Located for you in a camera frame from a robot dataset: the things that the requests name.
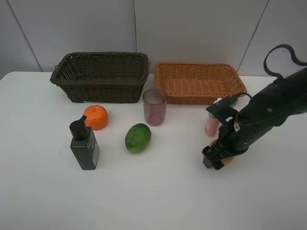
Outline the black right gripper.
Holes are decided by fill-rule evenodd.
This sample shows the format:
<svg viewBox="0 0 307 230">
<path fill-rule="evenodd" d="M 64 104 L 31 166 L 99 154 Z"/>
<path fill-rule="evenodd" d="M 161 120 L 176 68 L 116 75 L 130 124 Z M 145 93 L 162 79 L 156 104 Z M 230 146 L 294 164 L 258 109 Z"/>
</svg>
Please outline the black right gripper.
<svg viewBox="0 0 307 230">
<path fill-rule="evenodd" d="M 225 164 L 222 160 L 245 153 L 254 142 L 272 128 L 273 126 L 268 124 L 246 126 L 238 124 L 233 119 L 227 121 L 220 126 L 216 142 L 202 150 L 203 164 L 208 169 L 223 168 Z"/>
</svg>

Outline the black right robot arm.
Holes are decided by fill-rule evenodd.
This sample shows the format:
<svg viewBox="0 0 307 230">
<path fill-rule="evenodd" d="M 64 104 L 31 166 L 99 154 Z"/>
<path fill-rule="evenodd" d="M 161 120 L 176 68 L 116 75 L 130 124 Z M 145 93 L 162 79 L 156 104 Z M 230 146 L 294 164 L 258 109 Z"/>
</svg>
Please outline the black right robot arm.
<svg viewBox="0 0 307 230">
<path fill-rule="evenodd" d="M 223 160 L 245 153 L 250 145 L 273 127 L 281 126 L 289 116 L 306 113 L 307 70 L 276 79 L 237 111 L 231 105 L 240 95 L 229 95 L 207 108 L 221 123 L 218 139 L 202 150 L 207 168 L 223 168 Z"/>
</svg>

